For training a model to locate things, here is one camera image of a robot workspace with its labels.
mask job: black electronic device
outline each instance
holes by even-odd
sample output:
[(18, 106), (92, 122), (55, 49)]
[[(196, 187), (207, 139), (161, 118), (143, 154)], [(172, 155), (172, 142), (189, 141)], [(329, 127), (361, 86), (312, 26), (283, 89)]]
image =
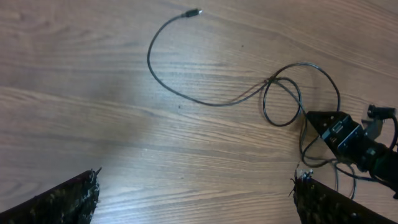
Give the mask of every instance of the black electronic device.
[(369, 171), (373, 180), (391, 188), (398, 199), (398, 153), (394, 151), (397, 131), (390, 148), (375, 141), (383, 120), (393, 119), (397, 128), (395, 112), (394, 108), (370, 105), (368, 118), (363, 120), (365, 129), (344, 112), (309, 111), (306, 117), (337, 161), (355, 164), (361, 172)]

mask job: black cable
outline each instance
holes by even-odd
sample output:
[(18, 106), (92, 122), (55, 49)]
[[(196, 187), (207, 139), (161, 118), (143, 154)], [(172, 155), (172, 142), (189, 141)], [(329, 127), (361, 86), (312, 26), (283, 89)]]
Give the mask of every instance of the black cable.
[(392, 189), (393, 191), (398, 191), (398, 189), (396, 189), (393, 185), (391, 185), (390, 183), (381, 180), (380, 178), (378, 178), (376, 175), (373, 174), (373, 171), (369, 171), (369, 174), (371, 175), (371, 177), (374, 179), (374, 181), (379, 182), (380, 184), (389, 187), (390, 189)]
[[(348, 165), (349, 169), (351, 170), (351, 172), (353, 173), (353, 175), (355, 175), (355, 170), (351, 165)], [(351, 200), (354, 200), (355, 198), (355, 193), (356, 193), (356, 178), (353, 178), (353, 191), (351, 193)]]
[[(288, 69), (288, 68), (291, 68), (291, 67), (296, 67), (296, 66), (309, 66), (309, 67), (316, 68), (318, 71), (320, 71), (322, 74), (324, 74), (324, 76), (326, 76), (327, 79), (330, 81), (330, 83), (333, 85), (333, 88), (335, 89), (336, 95), (337, 95), (337, 109), (336, 109), (336, 111), (339, 112), (339, 110), (340, 110), (340, 102), (341, 102), (340, 92), (338, 91), (338, 88), (337, 88), (336, 84), (335, 84), (334, 81), (331, 79), (331, 77), (329, 76), (329, 74), (327, 74), (327, 72), (324, 71), (322, 68), (320, 68), (318, 65), (315, 65), (315, 64), (313, 64), (313, 63), (308, 63), (308, 62), (292, 63), (292, 64), (290, 64), (290, 65), (286, 65), (285, 67), (283, 67), (283, 68), (279, 69), (278, 71), (276, 71), (270, 78), (268, 78), (267, 80), (264, 80), (264, 84), (263, 84), (261, 87), (259, 87), (256, 91), (252, 92), (250, 95), (248, 95), (248, 96), (246, 96), (246, 97), (244, 97), (244, 98), (242, 98), (242, 99), (240, 99), (240, 100), (236, 100), (236, 101), (233, 101), (233, 102), (230, 102), (230, 103), (207, 103), (207, 102), (204, 102), (204, 101), (201, 101), (201, 100), (197, 100), (197, 99), (195, 99), (195, 98), (192, 98), (192, 97), (190, 97), (190, 96), (184, 95), (183, 93), (180, 93), (180, 92), (178, 92), (178, 91), (172, 89), (171, 87), (167, 86), (164, 82), (162, 82), (162, 80), (160, 80), (160, 79), (158, 78), (158, 76), (156, 75), (155, 71), (152, 69), (152, 65), (150, 64), (150, 53), (152, 52), (152, 48), (153, 48), (153, 46), (154, 46), (154, 43), (155, 43), (156, 38), (159, 36), (160, 32), (162, 32), (162, 30), (163, 30), (167, 25), (169, 25), (170, 23), (172, 23), (173, 21), (176, 21), (177, 19), (181, 19), (181, 18), (184, 18), (184, 17), (197, 16), (197, 15), (199, 15), (200, 13), (201, 13), (201, 10), (199, 10), (199, 9), (192, 9), (192, 10), (189, 10), (189, 11), (187, 11), (186, 13), (183, 13), (183, 14), (181, 14), (181, 15), (179, 15), (179, 16), (176, 16), (176, 17), (171, 18), (171, 19), (168, 20), (165, 24), (163, 24), (163, 25), (160, 27), (160, 29), (156, 32), (155, 36), (153, 37), (152, 41), (150, 42), (150, 45), (149, 45), (149, 48), (148, 48), (148, 54), (147, 54), (148, 68), (149, 68), (149, 71), (150, 71), (150, 73), (152, 74), (152, 76), (155, 78), (155, 80), (156, 80), (160, 85), (162, 85), (166, 90), (168, 90), (168, 91), (170, 91), (170, 92), (172, 92), (172, 93), (174, 93), (174, 94), (176, 94), (176, 95), (178, 95), (178, 96), (181, 96), (182, 98), (185, 98), (185, 99), (187, 99), (187, 100), (190, 100), (190, 101), (193, 101), (193, 102), (202, 104), (202, 105), (206, 105), (206, 106), (216, 106), (216, 107), (221, 107), (221, 106), (233, 106), (233, 105), (242, 103), (242, 102), (244, 102), (244, 101), (250, 99), (251, 97), (253, 97), (254, 95), (256, 95), (257, 93), (259, 93), (260, 91), (262, 91), (262, 90), (265, 88), (265, 90), (264, 90), (263, 102), (262, 102), (262, 103), (263, 103), (262, 109), (263, 109), (263, 113), (264, 113), (264, 116), (265, 116), (266, 120), (267, 120), (270, 124), (272, 124), (272, 125), (274, 125), (274, 126), (278, 126), (278, 127), (283, 127), (283, 126), (290, 125), (291, 123), (293, 123), (293, 122), (298, 118), (299, 114), (300, 114), (301, 112), (303, 112), (303, 115), (304, 115), (304, 118), (305, 118), (305, 119), (304, 119), (304, 122), (303, 122), (303, 127), (301, 128), (300, 139), (299, 139), (299, 143), (298, 143), (298, 144), (299, 144), (299, 150), (300, 150), (300, 153), (301, 153), (301, 155), (302, 155), (302, 158), (301, 158), (301, 159), (302, 159), (303, 163), (304, 163), (306, 166), (312, 167), (312, 168), (321, 167), (321, 166), (324, 166), (325, 164), (328, 164), (328, 163), (330, 163), (330, 164), (333, 165), (333, 162), (335, 162), (336, 159), (322, 159), (322, 158), (317, 158), (317, 157), (306, 156), (306, 153), (307, 153), (308, 149), (312, 146), (313, 143), (315, 143), (315, 141), (317, 141), (317, 140), (319, 139), (319, 136), (316, 137), (313, 141), (311, 141), (311, 143), (310, 143), (308, 146), (306, 146), (305, 149), (303, 150), (303, 142), (304, 142), (305, 136), (306, 136), (306, 134), (307, 134), (307, 128), (308, 128), (308, 119), (307, 119), (307, 117), (306, 117), (306, 112), (305, 112), (305, 109), (304, 109), (304, 106), (303, 106), (302, 94), (301, 94), (300, 88), (299, 88), (299, 86), (298, 86), (293, 80), (291, 80), (291, 79), (289, 79), (289, 78), (285, 78), (285, 77), (279, 78), (279, 77), (277, 77), (277, 76), (278, 76), (280, 73), (282, 73), (284, 70), (286, 70), (286, 69)], [(297, 91), (298, 97), (295, 96), (286, 86), (284, 86), (283, 84), (281, 84), (281, 83), (279, 82), (279, 81), (281, 81), (281, 80), (285, 80), (285, 81), (288, 81), (289, 83), (293, 84), (293, 86), (295, 87), (295, 89), (296, 89), (296, 91)], [(273, 83), (275, 83), (276, 85), (279, 85), (279, 86), (282, 87), (286, 92), (288, 92), (288, 93), (293, 97), (293, 99), (297, 102), (297, 104), (298, 104), (297, 112), (296, 112), (296, 114), (294, 115), (294, 117), (293, 117), (290, 121), (288, 121), (288, 122), (286, 122), (286, 123), (283, 123), (283, 124), (277, 124), (277, 123), (273, 122), (273, 121), (270, 119), (270, 117), (268, 116), (267, 110), (266, 110), (266, 98), (267, 98), (267, 93), (268, 93), (268, 91), (269, 91), (270, 86), (271, 86)], [(397, 125), (396, 125), (396, 129), (398, 129), (397, 120), (395, 119), (394, 122), (397, 124)], [(318, 163), (318, 164), (309, 164), (309, 163), (306, 162), (305, 158), (311, 159), (311, 160), (316, 160), (316, 161), (322, 161), (322, 162), (320, 162), (320, 163)], [(362, 178), (362, 177), (356, 176), (356, 175), (354, 174), (354, 170), (352, 169), (352, 167), (350, 167), (350, 168), (351, 168), (351, 171), (353, 171), (353, 174), (349, 174), (348, 172), (345, 172), (345, 171), (341, 170), (340, 168), (337, 167), (337, 165), (335, 165), (335, 172), (336, 172), (336, 173), (335, 173), (335, 174), (336, 174), (336, 189), (337, 189), (337, 191), (338, 191), (338, 173), (337, 173), (337, 170), (340, 170), (342, 173), (347, 174), (347, 175), (349, 175), (350, 177), (353, 177), (353, 178), (354, 178), (355, 184), (354, 184), (354, 189), (353, 189), (353, 196), (352, 196), (352, 198), (353, 198), (354, 195), (355, 195), (355, 190), (356, 190), (356, 189), (355, 189), (355, 188), (356, 188), (356, 180), (355, 180), (355, 179), (363, 179), (363, 178)]]
[(336, 163), (335, 163), (335, 167), (336, 167), (336, 169), (338, 169), (340, 172), (344, 173), (345, 175), (347, 175), (347, 176), (349, 176), (349, 177), (352, 177), (352, 178), (354, 178), (354, 179), (357, 179), (357, 180), (366, 180), (366, 181), (370, 181), (370, 182), (377, 182), (377, 180), (375, 180), (375, 179), (373, 179), (373, 178), (370, 178), (370, 177), (360, 177), (360, 176), (357, 176), (357, 175), (355, 175), (355, 172), (353, 172), (353, 174), (350, 174), (349, 172), (340, 169), (340, 168), (337, 166), (337, 164), (339, 164), (339, 163), (341, 163), (341, 162), (336, 162)]
[(398, 140), (398, 121), (397, 118), (395, 117), (395, 115), (391, 115), (391, 119), (394, 121), (394, 138), (392, 139), (391, 145), (390, 145), (390, 150), (391, 152), (394, 150), (394, 147), (397, 144), (397, 140)]

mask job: cable connector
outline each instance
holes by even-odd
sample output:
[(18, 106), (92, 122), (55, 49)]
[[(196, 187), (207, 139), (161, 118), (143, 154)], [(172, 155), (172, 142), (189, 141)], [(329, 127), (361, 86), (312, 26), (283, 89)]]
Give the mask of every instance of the cable connector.
[(181, 15), (181, 17), (193, 17), (201, 14), (203, 11), (201, 9), (191, 9)]
[(376, 107), (374, 105), (369, 105), (369, 108), (368, 108), (368, 116), (370, 118), (384, 120), (384, 119), (392, 118), (395, 115), (396, 115), (395, 108), (380, 108), (380, 107)]

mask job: black textured object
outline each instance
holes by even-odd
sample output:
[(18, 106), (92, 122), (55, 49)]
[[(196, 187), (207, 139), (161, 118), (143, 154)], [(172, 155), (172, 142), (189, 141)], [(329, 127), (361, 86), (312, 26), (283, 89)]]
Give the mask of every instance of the black textured object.
[(397, 224), (299, 172), (293, 198), (302, 224)]
[(97, 181), (100, 170), (88, 170), (0, 213), (0, 224), (89, 224), (100, 194)]

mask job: wood grain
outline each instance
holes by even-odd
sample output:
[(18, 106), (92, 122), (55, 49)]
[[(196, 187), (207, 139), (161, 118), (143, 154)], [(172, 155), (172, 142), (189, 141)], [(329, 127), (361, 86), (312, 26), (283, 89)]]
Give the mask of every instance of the wood grain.
[[(225, 102), (307, 61), (331, 75), (356, 121), (370, 103), (398, 107), (397, 1), (1, 1), (0, 210), (102, 166), (93, 223), (299, 222), (288, 194), (301, 121), (271, 126), (261, 95), (229, 108), (194, 104), (147, 69), (154, 33), (193, 7), (203, 15), (171, 24), (152, 52), (178, 91)], [(307, 110), (336, 107), (316, 70), (282, 75)], [(276, 86), (268, 100), (278, 122), (297, 107)], [(387, 122), (378, 141), (391, 137)], [(331, 156), (322, 142), (311, 153)], [(333, 186), (330, 167), (315, 177)], [(340, 182), (348, 195), (351, 179)], [(398, 222), (383, 186), (359, 182), (356, 201)]]

